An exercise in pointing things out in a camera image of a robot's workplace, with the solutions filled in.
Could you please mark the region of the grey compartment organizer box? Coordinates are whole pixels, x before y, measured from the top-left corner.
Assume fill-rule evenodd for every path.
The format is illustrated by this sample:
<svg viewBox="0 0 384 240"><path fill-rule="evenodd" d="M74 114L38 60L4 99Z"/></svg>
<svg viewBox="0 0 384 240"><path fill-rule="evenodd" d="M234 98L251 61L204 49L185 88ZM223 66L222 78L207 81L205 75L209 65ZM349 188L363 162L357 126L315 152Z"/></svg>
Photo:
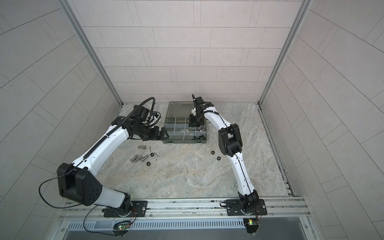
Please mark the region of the grey compartment organizer box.
<svg viewBox="0 0 384 240"><path fill-rule="evenodd" d="M205 144L208 138L208 127L206 120L204 127L205 132L196 131L195 127L189 127L189 116L192 114L194 107L193 102L169 102L167 115L165 118L165 128L169 134L167 140L163 140L164 144L197 144L193 141L193 137L203 136L204 140L201 144Z"/></svg>

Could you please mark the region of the silver spacer cluster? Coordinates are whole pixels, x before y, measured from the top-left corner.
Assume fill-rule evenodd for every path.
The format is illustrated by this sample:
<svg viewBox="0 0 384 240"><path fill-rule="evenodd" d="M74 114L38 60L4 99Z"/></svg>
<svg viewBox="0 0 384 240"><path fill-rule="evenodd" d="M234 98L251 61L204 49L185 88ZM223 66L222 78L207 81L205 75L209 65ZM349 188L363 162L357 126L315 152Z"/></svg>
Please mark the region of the silver spacer cluster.
<svg viewBox="0 0 384 240"><path fill-rule="evenodd" d="M147 146L145 146L145 145L138 146L138 149L145 150L146 148L147 148ZM136 154L132 159L130 159L130 161L132 163L135 163L137 161L144 162L148 157L149 157L149 155L143 156L143 155Z"/></svg>

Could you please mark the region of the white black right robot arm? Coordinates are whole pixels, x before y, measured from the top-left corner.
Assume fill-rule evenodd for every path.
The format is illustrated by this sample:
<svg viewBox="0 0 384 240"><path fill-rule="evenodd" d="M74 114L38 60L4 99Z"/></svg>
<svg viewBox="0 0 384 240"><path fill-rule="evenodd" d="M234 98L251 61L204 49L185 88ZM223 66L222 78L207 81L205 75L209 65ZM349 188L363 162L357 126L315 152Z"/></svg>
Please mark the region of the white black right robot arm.
<svg viewBox="0 0 384 240"><path fill-rule="evenodd" d="M200 127L204 120L208 120L218 130L219 149L228 157L237 180L241 210L246 214L252 213L260 198L244 163L239 126L225 120L211 102L205 102L202 97L192 96L192 98L194 103L190 115L192 124Z"/></svg>

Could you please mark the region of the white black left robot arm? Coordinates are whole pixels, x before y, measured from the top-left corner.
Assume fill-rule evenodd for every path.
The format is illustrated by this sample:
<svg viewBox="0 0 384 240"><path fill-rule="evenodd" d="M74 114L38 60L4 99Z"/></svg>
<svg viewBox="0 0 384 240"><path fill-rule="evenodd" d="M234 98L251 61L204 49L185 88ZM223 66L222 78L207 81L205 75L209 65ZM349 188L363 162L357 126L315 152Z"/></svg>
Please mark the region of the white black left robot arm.
<svg viewBox="0 0 384 240"><path fill-rule="evenodd" d="M81 205L105 206L108 211L126 216L132 211L129 194L104 187L96 178L100 168L128 139L138 136L142 141L160 141L168 137L165 128L156 124L161 114L143 106L134 106L129 116L114 119L106 133L82 156L57 169L61 197Z"/></svg>

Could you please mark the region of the left green circuit board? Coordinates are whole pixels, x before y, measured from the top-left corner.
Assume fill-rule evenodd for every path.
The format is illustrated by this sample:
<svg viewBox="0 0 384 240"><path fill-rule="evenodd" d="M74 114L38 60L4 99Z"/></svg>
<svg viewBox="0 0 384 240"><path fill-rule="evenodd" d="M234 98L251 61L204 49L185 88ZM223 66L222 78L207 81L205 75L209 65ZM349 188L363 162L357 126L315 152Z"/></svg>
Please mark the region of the left green circuit board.
<svg viewBox="0 0 384 240"><path fill-rule="evenodd" d="M131 221L121 221L118 223L115 223L113 226L114 231L128 231L128 229L131 226Z"/></svg>

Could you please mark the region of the white vent grille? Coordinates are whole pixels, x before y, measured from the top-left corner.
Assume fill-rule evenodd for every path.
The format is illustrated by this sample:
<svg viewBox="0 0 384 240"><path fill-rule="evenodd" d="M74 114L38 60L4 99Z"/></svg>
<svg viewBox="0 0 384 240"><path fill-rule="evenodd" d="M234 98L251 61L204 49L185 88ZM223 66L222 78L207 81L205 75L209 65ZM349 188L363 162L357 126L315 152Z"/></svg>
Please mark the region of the white vent grille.
<svg viewBox="0 0 384 240"><path fill-rule="evenodd" d="M118 221L71 221L70 231L110 232ZM192 229L244 229L242 219L163 219L137 220L130 230L192 230Z"/></svg>

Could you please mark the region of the right circuit board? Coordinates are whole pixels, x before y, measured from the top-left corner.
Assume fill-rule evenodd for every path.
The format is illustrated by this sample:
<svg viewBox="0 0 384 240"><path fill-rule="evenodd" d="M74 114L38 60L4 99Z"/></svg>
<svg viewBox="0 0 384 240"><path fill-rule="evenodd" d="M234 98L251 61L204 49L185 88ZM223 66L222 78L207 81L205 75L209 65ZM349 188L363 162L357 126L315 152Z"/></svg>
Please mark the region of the right circuit board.
<svg viewBox="0 0 384 240"><path fill-rule="evenodd" d="M243 219L243 222L248 234L255 234L259 230L260 221L258 219Z"/></svg>

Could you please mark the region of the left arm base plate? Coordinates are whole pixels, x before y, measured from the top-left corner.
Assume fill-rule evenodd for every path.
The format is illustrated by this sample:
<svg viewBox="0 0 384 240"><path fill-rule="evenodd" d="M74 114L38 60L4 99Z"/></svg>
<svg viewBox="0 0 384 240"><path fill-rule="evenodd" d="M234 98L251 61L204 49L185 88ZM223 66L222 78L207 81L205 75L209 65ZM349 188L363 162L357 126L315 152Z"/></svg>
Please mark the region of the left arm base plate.
<svg viewBox="0 0 384 240"><path fill-rule="evenodd" d="M145 216L147 206L147 201L130 201L124 202L119 208L106 207L102 212L105 218L140 218Z"/></svg>

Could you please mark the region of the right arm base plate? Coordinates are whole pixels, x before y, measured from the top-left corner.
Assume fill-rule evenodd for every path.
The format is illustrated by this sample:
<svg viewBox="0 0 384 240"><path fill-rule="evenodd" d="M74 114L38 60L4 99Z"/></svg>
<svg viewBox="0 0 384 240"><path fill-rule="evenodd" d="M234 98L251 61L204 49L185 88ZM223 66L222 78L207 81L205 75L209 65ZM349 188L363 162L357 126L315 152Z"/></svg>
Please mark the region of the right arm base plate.
<svg viewBox="0 0 384 240"><path fill-rule="evenodd" d="M228 199L220 202L227 210L228 216L266 216L268 214L265 201L259 199L256 204L241 203L240 199Z"/></svg>

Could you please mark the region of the aluminium front rail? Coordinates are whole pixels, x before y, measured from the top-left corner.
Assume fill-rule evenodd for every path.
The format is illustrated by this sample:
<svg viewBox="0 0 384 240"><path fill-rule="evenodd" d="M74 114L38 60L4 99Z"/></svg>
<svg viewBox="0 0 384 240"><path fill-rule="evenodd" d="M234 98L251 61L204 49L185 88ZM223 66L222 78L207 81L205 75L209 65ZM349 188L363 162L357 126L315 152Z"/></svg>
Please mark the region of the aluminium front rail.
<svg viewBox="0 0 384 240"><path fill-rule="evenodd" d="M243 214L239 207L227 207L224 201L234 203L236 198L147 199L146 209L137 208L137 220L163 219L220 219L310 217L303 197L261 197L264 203L259 211Z"/></svg>

